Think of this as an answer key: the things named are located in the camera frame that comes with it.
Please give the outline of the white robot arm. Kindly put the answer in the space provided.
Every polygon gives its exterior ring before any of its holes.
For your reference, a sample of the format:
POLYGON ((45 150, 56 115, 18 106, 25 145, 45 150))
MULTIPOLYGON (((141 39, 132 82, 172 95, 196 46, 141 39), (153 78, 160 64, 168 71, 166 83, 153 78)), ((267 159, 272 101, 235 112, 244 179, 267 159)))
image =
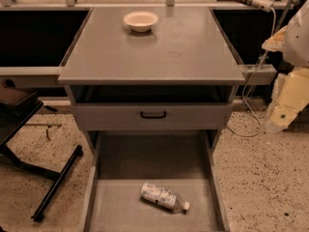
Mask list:
POLYGON ((283 60, 294 67, 288 74, 278 74, 267 109, 266 129, 280 132, 309 104, 309 0, 262 48, 280 51, 283 60))

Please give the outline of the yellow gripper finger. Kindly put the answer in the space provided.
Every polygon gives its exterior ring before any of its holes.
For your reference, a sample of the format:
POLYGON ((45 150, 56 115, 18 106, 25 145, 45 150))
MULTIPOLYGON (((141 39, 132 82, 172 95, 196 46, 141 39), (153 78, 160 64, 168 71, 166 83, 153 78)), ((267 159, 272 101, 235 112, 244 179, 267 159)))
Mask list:
POLYGON ((270 52, 282 52, 286 29, 286 26, 282 27, 273 36, 265 40, 262 44, 262 49, 270 52))
POLYGON ((271 98, 266 129, 280 132, 309 104, 309 69, 294 68, 289 74, 278 74, 271 98))

